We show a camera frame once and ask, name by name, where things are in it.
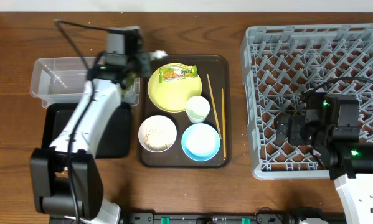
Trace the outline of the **light blue bowl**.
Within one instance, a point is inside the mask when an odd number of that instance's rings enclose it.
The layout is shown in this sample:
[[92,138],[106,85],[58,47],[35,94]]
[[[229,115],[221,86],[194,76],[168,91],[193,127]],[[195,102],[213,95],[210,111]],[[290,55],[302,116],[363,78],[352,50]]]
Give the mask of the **light blue bowl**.
[[218,132],[211,125],[197,123],[184,131],[181,147],[188,158],[204,162],[211,160],[219,152],[221,140]]

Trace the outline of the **pile of rice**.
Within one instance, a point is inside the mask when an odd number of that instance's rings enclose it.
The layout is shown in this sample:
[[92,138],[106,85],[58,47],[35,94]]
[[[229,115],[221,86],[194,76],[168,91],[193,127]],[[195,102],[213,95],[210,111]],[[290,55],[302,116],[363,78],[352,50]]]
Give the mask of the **pile of rice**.
[[171,133],[167,128],[153,126],[144,131],[144,142],[151,151],[163,151],[172,143]]

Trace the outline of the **white bowl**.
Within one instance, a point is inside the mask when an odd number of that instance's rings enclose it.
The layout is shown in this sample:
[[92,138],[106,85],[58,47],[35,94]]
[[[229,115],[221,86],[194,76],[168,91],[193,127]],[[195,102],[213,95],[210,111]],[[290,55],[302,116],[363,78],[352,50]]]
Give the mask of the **white bowl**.
[[176,141],[177,128],[166,116],[154,115],[146,118],[138,130],[138,139],[142,148],[149,152],[167,151]]

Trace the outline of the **white cup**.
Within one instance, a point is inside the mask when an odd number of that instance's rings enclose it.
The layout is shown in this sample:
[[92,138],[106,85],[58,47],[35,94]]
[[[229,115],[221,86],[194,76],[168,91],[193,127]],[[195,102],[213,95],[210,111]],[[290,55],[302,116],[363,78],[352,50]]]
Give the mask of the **white cup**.
[[203,96],[193,96],[188,99],[186,113],[192,123],[203,123],[209,112],[209,101]]

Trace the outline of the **green snack wrapper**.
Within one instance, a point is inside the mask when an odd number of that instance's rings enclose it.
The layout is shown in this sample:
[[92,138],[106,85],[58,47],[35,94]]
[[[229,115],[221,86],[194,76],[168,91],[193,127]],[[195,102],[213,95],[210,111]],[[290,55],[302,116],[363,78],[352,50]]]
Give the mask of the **green snack wrapper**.
[[196,78],[198,76],[197,67],[195,65],[166,65],[159,69],[159,82],[170,82],[183,80],[188,78]]

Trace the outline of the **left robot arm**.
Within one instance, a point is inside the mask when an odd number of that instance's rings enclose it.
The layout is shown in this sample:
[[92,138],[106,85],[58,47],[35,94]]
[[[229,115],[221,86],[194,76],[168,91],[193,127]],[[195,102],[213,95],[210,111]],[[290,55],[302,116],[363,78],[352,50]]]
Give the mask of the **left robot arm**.
[[106,28],[107,47],[87,65],[83,96],[61,133],[30,158],[37,212],[71,223],[119,223],[120,206],[103,196],[95,163],[100,140],[122,91],[151,73],[151,54],[138,26]]

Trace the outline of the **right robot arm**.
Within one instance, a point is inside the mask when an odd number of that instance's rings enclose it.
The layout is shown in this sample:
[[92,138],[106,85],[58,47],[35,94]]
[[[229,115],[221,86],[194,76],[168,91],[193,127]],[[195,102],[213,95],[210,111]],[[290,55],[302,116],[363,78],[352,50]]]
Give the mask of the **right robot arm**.
[[352,95],[303,96],[302,115],[281,114],[276,140],[310,146],[334,182],[347,223],[373,223],[373,143],[359,140],[359,101]]

